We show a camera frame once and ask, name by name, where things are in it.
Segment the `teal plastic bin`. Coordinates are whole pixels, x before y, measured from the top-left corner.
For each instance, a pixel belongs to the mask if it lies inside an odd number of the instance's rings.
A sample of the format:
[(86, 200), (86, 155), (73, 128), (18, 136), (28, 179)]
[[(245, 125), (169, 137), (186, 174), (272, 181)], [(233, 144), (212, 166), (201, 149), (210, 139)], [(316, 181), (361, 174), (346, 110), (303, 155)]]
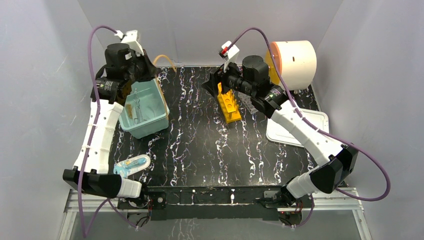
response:
[[(125, 105), (132, 105), (133, 120), (128, 119)], [(119, 125), (134, 138), (141, 139), (169, 126), (169, 108), (157, 78), (135, 82), (127, 96)]]

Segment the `brown test tube brush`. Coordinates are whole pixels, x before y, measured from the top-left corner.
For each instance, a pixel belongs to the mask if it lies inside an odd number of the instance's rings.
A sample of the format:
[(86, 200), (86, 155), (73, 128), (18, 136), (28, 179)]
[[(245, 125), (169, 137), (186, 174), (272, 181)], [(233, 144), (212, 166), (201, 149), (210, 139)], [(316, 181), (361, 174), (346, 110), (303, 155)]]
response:
[(130, 103), (128, 103), (128, 104), (125, 105), (125, 111), (126, 111), (126, 114), (127, 114), (128, 119), (129, 120), (133, 120), (134, 119), (134, 116), (133, 116), (133, 107), (132, 107), (132, 105)]

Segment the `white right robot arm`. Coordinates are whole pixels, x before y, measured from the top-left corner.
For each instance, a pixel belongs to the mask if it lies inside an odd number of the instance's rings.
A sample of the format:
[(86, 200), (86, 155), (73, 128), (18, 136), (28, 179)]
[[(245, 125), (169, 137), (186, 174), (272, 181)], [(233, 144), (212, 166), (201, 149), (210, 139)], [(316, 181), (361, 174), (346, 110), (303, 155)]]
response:
[(317, 167), (281, 187), (277, 197), (286, 206), (295, 207), (303, 196), (315, 192), (332, 193), (352, 172), (358, 152), (307, 125), (283, 88), (271, 82), (262, 57), (245, 57), (241, 68), (233, 62), (227, 68), (221, 66), (201, 86), (213, 97), (230, 90), (249, 96), (259, 112), (286, 129), (312, 155)]

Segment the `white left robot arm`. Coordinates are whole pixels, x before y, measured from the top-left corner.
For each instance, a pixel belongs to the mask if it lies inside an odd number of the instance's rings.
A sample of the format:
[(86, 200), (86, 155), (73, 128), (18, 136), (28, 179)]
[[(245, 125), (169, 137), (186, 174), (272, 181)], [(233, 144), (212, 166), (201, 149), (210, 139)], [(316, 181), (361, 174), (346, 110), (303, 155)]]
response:
[(82, 194), (109, 199), (130, 198), (137, 208), (149, 203), (142, 183), (109, 172), (109, 155), (119, 117), (135, 82), (148, 82), (157, 73), (146, 51), (113, 43), (104, 52), (106, 64), (94, 77), (90, 115), (79, 155), (63, 180)]

